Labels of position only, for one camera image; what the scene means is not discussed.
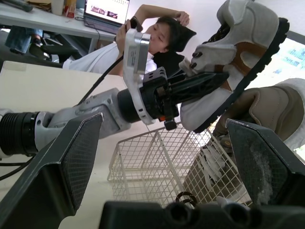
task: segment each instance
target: laptop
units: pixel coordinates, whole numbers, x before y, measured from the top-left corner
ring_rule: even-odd
[[[84,25],[116,34],[125,23],[129,0],[86,0]]]

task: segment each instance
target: cup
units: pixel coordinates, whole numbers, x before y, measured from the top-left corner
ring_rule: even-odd
[[[64,0],[52,0],[51,1],[51,11],[52,13],[61,16],[63,10]]]

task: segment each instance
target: wall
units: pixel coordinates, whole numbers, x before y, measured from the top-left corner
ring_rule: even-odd
[[[256,0],[290,21],[290,30],[305,36],[304,0]]]
[[[305,35],[305,0],[256,0],[273,9],[279,17],[287,17],[291,22],[291,30]],[[190,15],[189,28],[197,35],[188,43],[183,55],[190,58],[196,46],[208,40],[219,29],[220,23],[216,13],[224,0],[130,0],[127,18],[131,18],[142,4],[151,4],[185,11]],[[154,24],[156,19],[147,20],[144,29]]]
[[[130,0],[127,18],[131,18],[142,4],[157,5],[174,10],[185,11],[190,15],[188,28],[197,32],[188,43],[183,55],[190,58],[196,46],[207,41],[219,29],[216,13],[224,0]],[[156,19],[146,20],[144,29],[154,24]]]

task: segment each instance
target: black rubber sole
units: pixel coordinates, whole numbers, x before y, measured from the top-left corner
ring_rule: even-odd
[[[219,116],[221,116],[237,99],[238,97],[244,92],[244,89],[253,81],[258,73],[261,73],[265,66],[271,62],[271,57],[276,54],[280,47],[279,45],[283,43],[287,37],[286,33],[289,31],[289,22],[285,18],[279,18],[279,26],[276,32],[276,35],[271,42],[269,48],[266,50],[265,54],[262,58],[258,61],[258,63],[251,69],[247,76],[245,76],[236,89],[234,90],[233,94],[230,95],[229,98],[194,132],[201,133],[205,129],[207,129],[212,123],[214,123]]]

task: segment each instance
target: desk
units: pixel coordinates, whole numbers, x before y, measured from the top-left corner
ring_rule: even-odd
[[[91,38],[89,52],[94,51],[99,38],[98,32],[95,29],[84,26],[82,21],[58,16],[37,8],[33,8],[31,12],[25,12],[0,3],[0,23]],[[103,31],[99,31],[99,33],[100,39],[106,41],[113,41],[115,36]]]
[[[100,77],[95,73],[69,71],[38,65],[5,62],[0,73],[0,108],[15,112],[51,111],[56,112],[75,105]],[[111,88],[123,90],[126,85],[119,76],[108,75],[93,94]],[[94,168],[81,207],[75,217],[63,220],[60,229],[96,229],[105,201],[113,199],[112,187],[107,182],[109,163],[118,141],[147,132],[142,122],[132,124],[131,129],[100,139]],[[28,158],[15,155],[4,162],[23,162]],[[13,168],[0,167],[0,176]],[[1,181],[0,200],[20,176],[21,172]]]

